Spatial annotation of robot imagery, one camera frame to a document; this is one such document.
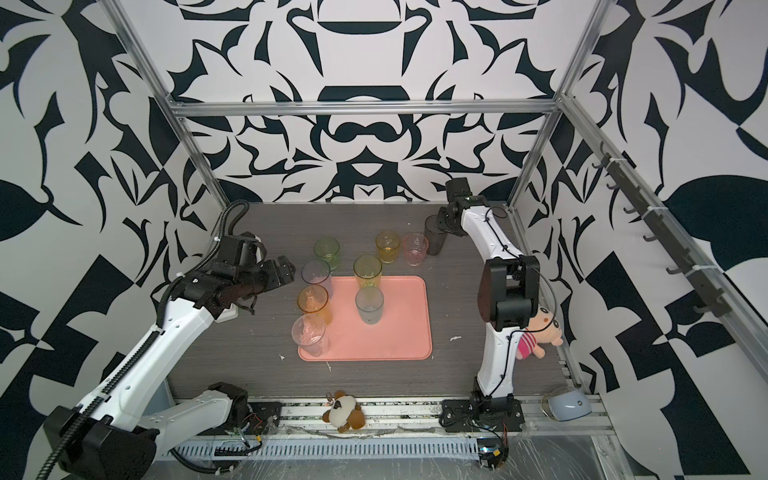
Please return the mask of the dark grey glass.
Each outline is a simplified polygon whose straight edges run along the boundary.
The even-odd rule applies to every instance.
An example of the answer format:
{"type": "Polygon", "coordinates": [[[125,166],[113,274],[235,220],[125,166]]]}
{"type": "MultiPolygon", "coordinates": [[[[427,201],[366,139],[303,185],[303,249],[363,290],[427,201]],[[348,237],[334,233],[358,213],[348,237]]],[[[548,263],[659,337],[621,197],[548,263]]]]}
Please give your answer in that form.
{"type": "Polygon", "coordinates": [[[440,254],[447,238],[447,233],[438,227],[438,216],[430,215],[424,223],[424,236],[427,240],[427,254],[437,256],[440,254]]]}

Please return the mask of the blue translucent glass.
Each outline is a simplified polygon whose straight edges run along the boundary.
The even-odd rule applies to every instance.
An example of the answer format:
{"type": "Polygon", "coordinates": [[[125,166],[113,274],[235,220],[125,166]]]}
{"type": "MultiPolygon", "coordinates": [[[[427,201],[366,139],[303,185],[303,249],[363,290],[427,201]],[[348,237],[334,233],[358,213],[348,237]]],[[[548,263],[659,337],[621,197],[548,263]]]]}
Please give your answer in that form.
{"type": "Polygon", "coordinates": [[[333,296],[332,269],[327,261],[313,259],[306,262],[301,269],[301,278],[309,285],[323,287],[329,297],[333,296]]]}

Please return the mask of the orange translucent glass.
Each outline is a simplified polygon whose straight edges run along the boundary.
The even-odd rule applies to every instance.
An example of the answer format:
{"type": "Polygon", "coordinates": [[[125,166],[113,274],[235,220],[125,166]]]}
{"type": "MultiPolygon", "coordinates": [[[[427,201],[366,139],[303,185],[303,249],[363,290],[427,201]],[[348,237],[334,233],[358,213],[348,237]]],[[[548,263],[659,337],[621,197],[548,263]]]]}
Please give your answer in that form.
{"type": "Polygon", "coordinates": [[[297,306],[304,314],[316,315],[326,325],[330,325],[332,323],[330,300],[331,297],[325,287],[308,285],[298,293],[297,306]]]}

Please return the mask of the clear glass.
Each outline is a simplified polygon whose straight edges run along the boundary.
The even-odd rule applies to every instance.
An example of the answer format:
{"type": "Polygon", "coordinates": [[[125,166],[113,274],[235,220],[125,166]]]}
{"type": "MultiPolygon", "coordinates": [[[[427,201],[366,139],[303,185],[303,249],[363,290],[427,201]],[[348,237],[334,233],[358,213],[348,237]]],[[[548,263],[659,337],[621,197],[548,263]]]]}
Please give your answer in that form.
{"type": "Polygon", "coordinates": [[[328,350],[326,322],[317,315],[304,314],[291,328],[291,336],[299,350],[312,357],[320,357],[328,350]]]}

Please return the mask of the short green glass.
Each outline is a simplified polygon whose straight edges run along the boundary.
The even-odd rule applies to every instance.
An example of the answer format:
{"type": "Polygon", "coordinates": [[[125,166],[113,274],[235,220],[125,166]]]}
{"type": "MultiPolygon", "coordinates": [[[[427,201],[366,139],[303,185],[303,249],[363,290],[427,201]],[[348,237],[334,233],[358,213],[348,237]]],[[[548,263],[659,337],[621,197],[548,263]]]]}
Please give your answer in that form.
{"type": "Polygon", "coordinates": [[[340,243],[332,237],[320,238],[313,246],[316,258],[325,261],[332,271],[336,270],[339,266],[340,250],[340,243]]]}

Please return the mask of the tall green glass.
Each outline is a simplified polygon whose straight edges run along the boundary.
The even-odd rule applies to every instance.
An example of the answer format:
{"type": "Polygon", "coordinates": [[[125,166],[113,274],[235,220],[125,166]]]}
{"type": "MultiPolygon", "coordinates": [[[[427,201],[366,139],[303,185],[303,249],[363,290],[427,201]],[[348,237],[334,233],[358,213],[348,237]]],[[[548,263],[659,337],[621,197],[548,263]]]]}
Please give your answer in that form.
{"type": "Polygon", "coordinates": [[[372,254],[359,256],[353,264],[353,272],[360,288],[378,288],[381,281],[383,264],[372,254]]]}

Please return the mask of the teal translucent glass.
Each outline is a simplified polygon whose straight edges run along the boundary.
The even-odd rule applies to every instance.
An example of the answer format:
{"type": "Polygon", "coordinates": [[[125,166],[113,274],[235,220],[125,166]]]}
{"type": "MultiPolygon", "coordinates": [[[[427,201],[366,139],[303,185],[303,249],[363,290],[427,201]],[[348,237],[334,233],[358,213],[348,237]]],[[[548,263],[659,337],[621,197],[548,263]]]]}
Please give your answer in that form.
{"type": "Polygon", "coordinates": [[[355,305],[361,320],[368,325],[375,325],[382,317],[384,295],[375,286],[363,287],[355,296],[355,305]]]}

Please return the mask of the pink rectangular tray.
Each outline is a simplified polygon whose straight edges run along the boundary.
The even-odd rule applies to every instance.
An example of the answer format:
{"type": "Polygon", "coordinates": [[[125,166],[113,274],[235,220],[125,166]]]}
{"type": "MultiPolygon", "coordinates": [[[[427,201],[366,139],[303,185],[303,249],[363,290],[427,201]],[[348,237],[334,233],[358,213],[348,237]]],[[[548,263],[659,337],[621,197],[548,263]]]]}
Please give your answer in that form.
{"type": "Polygon", "coordinates": [[[384,305],[381,319],[365,323],[355,304],[358,282],[353,277],[332,280],[332,322],[322,340],[322,353],[300,348],[307,362],[424,360],[432,353],[431,327],[425,281],[419,276],[385,276],[380,287],[384,305]]]}

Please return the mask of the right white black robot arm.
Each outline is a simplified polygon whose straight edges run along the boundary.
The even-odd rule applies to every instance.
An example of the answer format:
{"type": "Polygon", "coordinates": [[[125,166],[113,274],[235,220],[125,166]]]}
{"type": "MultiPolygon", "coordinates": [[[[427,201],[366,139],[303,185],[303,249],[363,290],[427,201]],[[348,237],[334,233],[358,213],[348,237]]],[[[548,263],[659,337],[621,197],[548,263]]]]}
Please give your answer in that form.
{"type": "Polygon", "coordinates": [[[451,179],[445,188],[448,204],[439,210],[437,227],[469,237],[484,262],[477,303],[485,343],[474,403],[481,413],[508,411],[518,345],[538,312],[538,264],[507,237],[494,208],[472,193],[467,179],[451,179]]]}

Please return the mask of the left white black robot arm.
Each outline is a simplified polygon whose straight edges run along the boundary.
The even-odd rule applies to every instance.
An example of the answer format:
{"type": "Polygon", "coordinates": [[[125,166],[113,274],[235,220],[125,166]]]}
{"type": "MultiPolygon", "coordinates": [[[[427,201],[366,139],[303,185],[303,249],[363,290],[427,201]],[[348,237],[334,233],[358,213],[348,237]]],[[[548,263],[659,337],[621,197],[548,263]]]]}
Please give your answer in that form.
{"type": "Polygon", "coordinates": [[[245,390],[224,382],[154,414],[146,409],[189,347],[210,326],[252,312],[257,297],[293,282],[295,265],[268,259],[249,233],[220,235],[214,249],[164,292],[153,326],[128,356],[72,408],[58,407],[43,429],[52,447],[38,478],[55,467],[82,479],[140,479],[161,455],[210,429],[240,429],[245,390]]]}

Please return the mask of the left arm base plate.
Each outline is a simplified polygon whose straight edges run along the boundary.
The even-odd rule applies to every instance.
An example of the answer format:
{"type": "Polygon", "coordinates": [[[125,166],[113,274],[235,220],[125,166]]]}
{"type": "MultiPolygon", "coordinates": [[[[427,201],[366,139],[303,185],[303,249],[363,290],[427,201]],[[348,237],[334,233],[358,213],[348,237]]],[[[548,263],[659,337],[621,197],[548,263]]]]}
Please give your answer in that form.
{"type": "Polygon", "coordinates": [[[275,431],[281,423],[283,404],[278,401],[248,402],[241,404],[234,413],[224,430],[228,434],[243,434],[256,436],[275,431]]]}

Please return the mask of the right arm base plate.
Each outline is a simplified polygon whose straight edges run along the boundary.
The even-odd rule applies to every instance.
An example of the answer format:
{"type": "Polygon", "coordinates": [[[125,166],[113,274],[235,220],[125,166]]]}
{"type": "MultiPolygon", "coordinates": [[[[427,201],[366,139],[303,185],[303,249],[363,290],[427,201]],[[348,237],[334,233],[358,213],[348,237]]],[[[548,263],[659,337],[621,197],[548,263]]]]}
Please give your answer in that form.
{"type": "Polygon", "coordinates": [[[438,423],[452,433],[476,430],[521,432],[525,417],[521,403],[514,397],[443,400],[438,423]]]}

